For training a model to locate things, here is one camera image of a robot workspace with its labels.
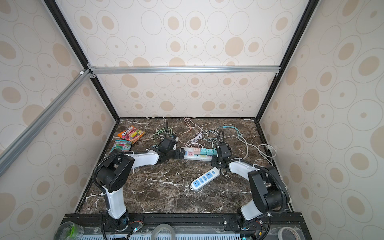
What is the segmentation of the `long multicolour power strip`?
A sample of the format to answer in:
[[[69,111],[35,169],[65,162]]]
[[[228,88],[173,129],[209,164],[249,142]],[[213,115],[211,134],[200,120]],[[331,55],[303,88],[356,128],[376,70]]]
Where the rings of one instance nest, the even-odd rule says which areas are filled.
[[[203,156],[203,155],[195,155],[193,153],[193,148],[184,148],[185,151],[186,151],[186,154],[185,154],[185,157],[184,159],[185,160],[194,160],[194,161],[205,161],[205,162],[209,162],[212,160],[212,156]]]

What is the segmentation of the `teal charger cube front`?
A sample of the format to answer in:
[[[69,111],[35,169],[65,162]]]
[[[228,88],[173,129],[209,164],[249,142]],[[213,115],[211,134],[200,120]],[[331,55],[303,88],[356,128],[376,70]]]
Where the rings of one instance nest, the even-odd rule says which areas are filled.
[[[200,149],[200,155],[206,156],[207,155],[207,149],[201,148]]]

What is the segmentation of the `short blue power strip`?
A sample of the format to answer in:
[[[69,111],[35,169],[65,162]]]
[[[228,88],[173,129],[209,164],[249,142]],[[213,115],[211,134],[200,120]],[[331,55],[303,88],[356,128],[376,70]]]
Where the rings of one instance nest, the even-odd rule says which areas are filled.
[[[216,167],[212,168],[205,174],[201,175],[191,183],[191,188],[194,191],[197,191],[201,188],[203,188],[208,183],[212,182],[214,179],[216,179],[220,175],[219,169]]]

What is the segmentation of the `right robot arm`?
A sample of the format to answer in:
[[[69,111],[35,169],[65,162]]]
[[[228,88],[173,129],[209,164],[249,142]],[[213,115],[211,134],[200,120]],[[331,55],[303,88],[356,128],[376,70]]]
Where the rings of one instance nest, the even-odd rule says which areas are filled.
[[[249,181],[252,200],[240,208],[239,215],[243,220],[251,221],[285,211],[290,196],[274,166],[262,167],[234,157],[231,147],[225,141],[223,130],[217,135],[216,150],[217,154],[212,160],[214,167],[237,174]]]

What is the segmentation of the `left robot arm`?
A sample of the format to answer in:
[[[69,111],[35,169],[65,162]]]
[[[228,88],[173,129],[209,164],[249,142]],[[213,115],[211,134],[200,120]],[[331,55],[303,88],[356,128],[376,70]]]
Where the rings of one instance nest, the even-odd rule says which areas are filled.
[[[176,158],[177,139],[170,134],[165,121],[165,133],[160,143],[143,152],[113,150],[97,164],[92,173],[93,184],[102,191],[110,218],[121,221],[127,217],[123,187],[134,168],[157,165]]]

